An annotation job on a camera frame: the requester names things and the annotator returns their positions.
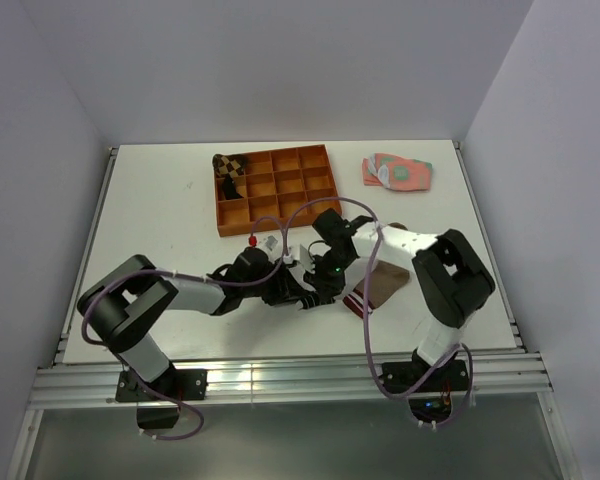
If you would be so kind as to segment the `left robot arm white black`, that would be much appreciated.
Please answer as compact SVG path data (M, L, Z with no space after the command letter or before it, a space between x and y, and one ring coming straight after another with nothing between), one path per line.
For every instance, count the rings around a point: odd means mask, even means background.
M137 254L87 290L77 310L99 342L135 371L139 388L152 399L163 399L182 389L173 363L150 335L164 311L221 316L247 298L277 306L297 303L307 292L287 265L273 263L257 247L245 248L202 280L169 277Z

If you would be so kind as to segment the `aluminium rail frame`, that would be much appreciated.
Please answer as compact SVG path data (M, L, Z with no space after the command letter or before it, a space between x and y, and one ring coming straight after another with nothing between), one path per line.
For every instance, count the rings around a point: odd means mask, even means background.
M384 396L370 376L366 358L315 357L286 360L179 362L182 369L207 371L209 405L376 400ZM122 368L114 364L57 365L37 372L27 408L56 410L135 407L115 398ZM538 353L478 353L476 395L546 393L552 384Z

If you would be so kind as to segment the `checkered brown rolled sock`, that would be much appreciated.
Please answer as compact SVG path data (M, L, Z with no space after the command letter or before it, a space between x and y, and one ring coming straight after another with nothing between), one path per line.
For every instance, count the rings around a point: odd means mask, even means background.
M214 174L221 180L221 189L226 200L241 199L235 179L245 173L249 160L243 154L215 154L212 158Z

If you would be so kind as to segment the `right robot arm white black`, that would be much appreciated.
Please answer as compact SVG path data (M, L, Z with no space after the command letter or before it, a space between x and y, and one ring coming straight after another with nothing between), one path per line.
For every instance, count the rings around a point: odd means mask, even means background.
M345 288L345 271L359 259L372 266L384 262L415 275L430 312L430 326L415 350L413 378L432 390L448 374L446 359L459 345L465 326L495 291L490 272L458 230L422 234L382 224L369 216L349 221L335 210L321 213L314 230L328 246L322 255L303 255L310 261L303 281L322 300Z

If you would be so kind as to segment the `pink green dotted sock pair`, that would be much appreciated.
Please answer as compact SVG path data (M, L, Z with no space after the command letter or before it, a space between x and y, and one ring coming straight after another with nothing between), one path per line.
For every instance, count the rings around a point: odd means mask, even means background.
M397 192L428 191L433 166L417 159L388 153L373 153L362 159L362 178L366 186Z

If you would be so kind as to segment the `orange compartment tray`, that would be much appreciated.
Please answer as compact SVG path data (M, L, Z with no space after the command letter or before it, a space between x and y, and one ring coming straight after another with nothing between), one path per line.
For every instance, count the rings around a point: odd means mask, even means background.
M216 226L221 237L272 231L275 222L309 226L322 212L342 212L329 155L323 144L234 153L246 155L235 179L241 199L226 200L214 174Z

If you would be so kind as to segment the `black white striped sock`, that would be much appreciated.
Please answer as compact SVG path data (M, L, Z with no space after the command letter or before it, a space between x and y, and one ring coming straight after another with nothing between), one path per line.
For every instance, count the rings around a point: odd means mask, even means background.
M331 305L334 303L334 299L332 297L321 296L316 292L309 292L303 295L299 304L302 310L310 310L320 306Z

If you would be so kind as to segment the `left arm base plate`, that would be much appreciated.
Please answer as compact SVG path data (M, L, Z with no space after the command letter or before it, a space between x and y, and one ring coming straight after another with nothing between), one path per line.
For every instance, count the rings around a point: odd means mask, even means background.
M169 398L180 401L201 401L207 387L206 369L176 369L166 372L160 379L148 383L152 389ZM138 376L130 370L120 373L115 401L118 403L138 403L159 401L160 398L141 386Z

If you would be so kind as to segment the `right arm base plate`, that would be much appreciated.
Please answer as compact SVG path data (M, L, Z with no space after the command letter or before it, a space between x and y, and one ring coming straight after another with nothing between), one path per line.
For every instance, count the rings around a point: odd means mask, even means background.
M453 357L429 375L426 372L427 365L421 360L384 362L379 378L391 394L408 390L414 393L453 393L465 391L469 386L469 370L462 359Z

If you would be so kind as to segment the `brown sock striped cuff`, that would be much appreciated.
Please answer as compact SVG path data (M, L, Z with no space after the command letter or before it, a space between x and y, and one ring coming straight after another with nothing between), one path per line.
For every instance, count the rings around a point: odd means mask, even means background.
M380 308L396 292L406 286L411 277L407 269L375 258L369 276L367 308L364 309L366 268L374 244L375 240L365 241L359 246L355 246L356 259L345 273L345 289L341 301L359 318L364 317L364 312L371 315Z

